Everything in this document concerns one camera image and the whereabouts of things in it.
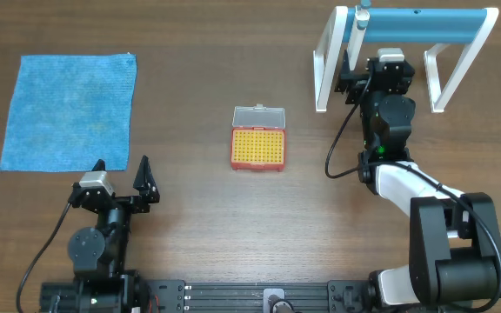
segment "blue towel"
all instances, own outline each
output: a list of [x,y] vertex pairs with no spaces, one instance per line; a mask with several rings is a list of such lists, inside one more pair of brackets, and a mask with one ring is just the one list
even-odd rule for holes
[[131,54],[22,57],[0,170],[126,170],[136,77]]

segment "table surface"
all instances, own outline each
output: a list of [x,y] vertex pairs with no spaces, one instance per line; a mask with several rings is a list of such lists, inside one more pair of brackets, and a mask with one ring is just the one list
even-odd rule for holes
[[[132,219],[127,265],[147,278],[199,282],[326,282],[365,279],[408,263],[409,223],[356,176],[330,180],[324,160],[350,107],[332,94],[314,111],[312,51],[339,1],[57,0],[0,1],[0,157],[20,56],[137,55],[129,167],[110,173],[132,194],[145,154],[162,202]],[[401,7],[499,5],[488,42],[444,114],[431,114],[422,52],[405,44],[417,69],[408,146],[419,166],[463,191],[483,191],[501,230],[501,1],[394,1]],[[367,45],[361,62],[381,45]],[[461,48],[438,57],[448,77]],[[283,107],[284,172],[233,171],[236,105]],[[353,117],[332,158],[353,167],[362,147]],[[24,271],[53,230],[71,183],[82,173],[0,172],[0,311],[15,309]],[[41,282],[69,281],[66,244],[94,215],[73,210],[23,293],[37,309]],[[493,310],[501,312],[501,302]]]

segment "wooden table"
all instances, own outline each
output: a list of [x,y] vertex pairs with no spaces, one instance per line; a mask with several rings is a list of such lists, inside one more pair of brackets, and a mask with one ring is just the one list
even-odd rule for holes
[[[325,282],[365,279],[408,263],[409,223],[356,176],[330,180],[324,160],[350,107],[331,95],[314,111],[312,50],[339,1],[136,0],[0,1],[0,156],[20,56],[137,55],[130,161],[111,179],[122,195],[142,154],[162,202],[134,216],[128,267],[147,278],[202,282]],[[501,227],[501,1],[394,1],[404,7],[498,5],[487,44],[444,114],[431,114],[422,51],[402,45],[417,69],[408,142],[421,168],[449,186],[483,191]],[[381,46],[368,45],[362,62]],[[460,48],[439,57],[448,77]],[[288,161],[282,173],[232,171],[230,124],[236,105],[284,107]],[[357,163],[361,125],[352,118],[332,171]],[[53,230],[81,173],[0,172],[0,311]],[[69,281],[66,244],[96,217],[73,210],[23,293],[37,309],[41,282]],[[501,302],[493,310],[501,312]]]

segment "open lid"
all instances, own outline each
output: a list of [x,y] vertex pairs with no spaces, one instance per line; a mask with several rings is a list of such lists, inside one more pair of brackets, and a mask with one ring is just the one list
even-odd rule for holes
[[266,108],[262,104],[255,107],[235,107],[233,127],[285,129],[285,109]]

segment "yellow grid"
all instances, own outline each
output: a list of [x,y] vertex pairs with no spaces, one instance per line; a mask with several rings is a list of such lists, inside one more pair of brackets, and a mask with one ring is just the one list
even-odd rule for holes
[[281,130],[233,130],[231,161],[283,164],[285,133]]

